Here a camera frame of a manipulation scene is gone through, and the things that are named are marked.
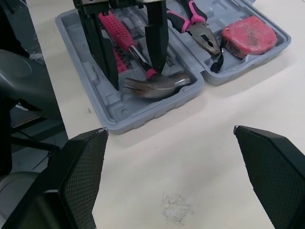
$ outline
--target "pink handle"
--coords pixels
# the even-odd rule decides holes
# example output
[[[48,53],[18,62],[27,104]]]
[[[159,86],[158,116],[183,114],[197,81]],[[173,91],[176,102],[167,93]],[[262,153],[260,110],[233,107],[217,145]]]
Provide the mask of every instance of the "pink handle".
[[[196,11],[199,11],[201,14],[204,14],[204,15],[205,15],[205,13],[201,12],[201,10],[197,8],[197,6],[195,5],[195,2],[193,0],[189,1],[189,7],[190,7],[191,12],[193,13],[193,16],[191,18],[191,25],[194,25],[196,22],[203,22],[203,23],[206,22],[206,19],[203,16],[199,15]]]
[[[124,71],[127,71],[128,70],[127,67],[125,66],[123,61],[120,59],[120,57],[115,49],[113,49],[113,53],[114,53],[114,57],[115,57],[115,61],[116,61],[116,66],[118,68],[118,73],[123,73]]]
[[[156,70],[154,70],[153,68],[149,69],[146,72],[146,78],[149,80],[153,75],[157,74]]]
[[[136,46],[134,40],[125,26],[110,11],[108,13],[107,16],[100,13],[99,19],[115,42],[128,52],[131,45]]]

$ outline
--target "black tool handle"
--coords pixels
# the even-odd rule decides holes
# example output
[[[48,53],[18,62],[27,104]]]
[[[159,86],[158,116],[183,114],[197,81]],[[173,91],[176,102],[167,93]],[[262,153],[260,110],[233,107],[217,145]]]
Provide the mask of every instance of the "black tool handle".
[[[187,20],[185,17],[177,14],[174,11],[166,9],[166,16],[167,19],[172,22],[173,27],[179,32],[184,33],[186,32],[187,27],[190,26],[190,21]]]
[[[206,22],[208,20],[207,15],[196,6],[194,0],[180,0],[180,3],[190,17],[191,25],[194,25],[196,22]]]

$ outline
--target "white stain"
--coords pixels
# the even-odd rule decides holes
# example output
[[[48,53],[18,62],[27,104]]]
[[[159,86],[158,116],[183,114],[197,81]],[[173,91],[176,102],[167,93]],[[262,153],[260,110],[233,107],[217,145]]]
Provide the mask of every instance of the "white stain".
[[[184,218],[190,211],[191,206],[186,203],[182,196],[177,194],[167,195],[162,198],[162,206],[164,206],[163,214],[167,221],[184,225]]]

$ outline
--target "hammer head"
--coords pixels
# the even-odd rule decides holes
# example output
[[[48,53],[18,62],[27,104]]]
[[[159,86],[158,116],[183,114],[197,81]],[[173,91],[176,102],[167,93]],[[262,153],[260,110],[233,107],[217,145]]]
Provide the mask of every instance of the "hammer head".
[[[191,78],[184,73],[172,77],[155,74],[149,81],[126,78],[125,84],[128,86],[124,87],[123,91],[143,98],[163,99],[174,94],[177,88],[187,86],[190,83]]]

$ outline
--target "pink hammer handle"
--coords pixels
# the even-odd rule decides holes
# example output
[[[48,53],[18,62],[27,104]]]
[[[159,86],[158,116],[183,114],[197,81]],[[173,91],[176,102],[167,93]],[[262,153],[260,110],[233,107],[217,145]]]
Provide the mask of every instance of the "pink hammer handle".
[[[134,40],[125,26],[110,11],[108,13],[107,16],[100,13],[99,19],[115,42],[128,52],[131,45],[136,46]]]

